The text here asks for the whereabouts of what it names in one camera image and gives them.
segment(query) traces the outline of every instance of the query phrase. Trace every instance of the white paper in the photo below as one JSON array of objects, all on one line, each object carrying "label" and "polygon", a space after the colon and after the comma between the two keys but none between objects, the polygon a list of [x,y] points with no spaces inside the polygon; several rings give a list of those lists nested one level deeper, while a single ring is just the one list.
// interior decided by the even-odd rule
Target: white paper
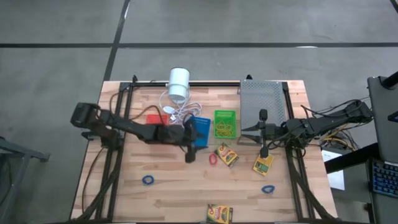
[{"label": "white paper", "polygon": [[[324,162],[329,161],[329,160],[334,159],[339,156],[341,156],[341,154],[322,150],[322,158],[323,158]],[[342,170],[328,174],[328,179],[329,179],[330,187],[333,187],[334,189],[339,189],[339,190],[345,189],[344,172]]]}]

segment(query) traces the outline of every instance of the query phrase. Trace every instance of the green basket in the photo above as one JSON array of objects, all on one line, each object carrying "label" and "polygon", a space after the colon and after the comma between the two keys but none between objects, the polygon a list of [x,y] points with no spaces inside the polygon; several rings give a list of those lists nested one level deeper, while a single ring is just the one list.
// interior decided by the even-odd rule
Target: green basket
[{"label": "green basket", "polygon": [[235,111],[214,111],[214,137],[236,138],[236,116]]}]

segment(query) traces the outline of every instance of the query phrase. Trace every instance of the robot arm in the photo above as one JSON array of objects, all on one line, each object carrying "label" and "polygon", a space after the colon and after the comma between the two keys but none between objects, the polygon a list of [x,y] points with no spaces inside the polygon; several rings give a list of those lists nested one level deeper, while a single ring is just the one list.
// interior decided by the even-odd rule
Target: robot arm
[{"label": "robot arm", "polygon": [[328,131],[336,129],[347,123],[367,123],[372,121],[373,114],[366,103],[355,100],[346,108],[331,114],[324,114],[319,118],[307,119],[289,119],[280,127],[275,124],[266,124],[266,110],[260,110],[260,121],[253,127],[243,129],[242,131],[260,130],[260,136],[245,137],[262,144],[260,155],[267,157],[271,149],[267,140],[283,142],[284,145],[290,144],[292,147],[303,148],[315,136],[326,134]]},{"label": "robot arm", "polygon": [[180,125],[139,124],[116,116],[109,110],[102,110],[96,104],[78,103],[70,122],[75,127],[86,128],[97,134],[108,149],[119,147],[121,142],[118,129],[136,135],[138,139],[147,144],[187,146],[188,152],[185,155],[185,162],[195,160],[196,149],[192,143],[198,134],[191,120],[185,122],[184,127]]}]

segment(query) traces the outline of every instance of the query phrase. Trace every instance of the yellow crayon box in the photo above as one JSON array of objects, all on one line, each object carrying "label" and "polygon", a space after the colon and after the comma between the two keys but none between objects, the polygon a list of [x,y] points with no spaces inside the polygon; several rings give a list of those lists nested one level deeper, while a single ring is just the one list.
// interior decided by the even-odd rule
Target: yellow crayon box
[{"label": "yellow crayon box", "polygon": [[273,160],[274,156],[271,154],[269,154],[265,159],[261,158],[259,155],[254,163],[253,170],[265,176],[267,175]]},{"label": "yellow crayon box", "polygon": [[229,167],[231,168],[234,163],[239,159],[239,156],[230,149],[226,144],[220,145],[214,153]]},{"label": "yellow crayon box", "polygon": [[224,205],[209,204],[207,208],[206,222],[231,224],[233,208]]}]

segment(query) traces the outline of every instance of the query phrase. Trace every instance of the red block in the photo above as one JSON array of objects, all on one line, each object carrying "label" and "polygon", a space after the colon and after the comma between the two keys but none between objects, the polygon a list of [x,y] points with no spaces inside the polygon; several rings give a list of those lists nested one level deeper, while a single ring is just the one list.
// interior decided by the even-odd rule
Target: red block
[{"label": "red block", "polygon": [[[162,115],[162,120],[164,124],[169,124],[169,116],[167,114]],[[147,124],[162,124],[162,120],[160,120],[159,114],[147,115]]]}]

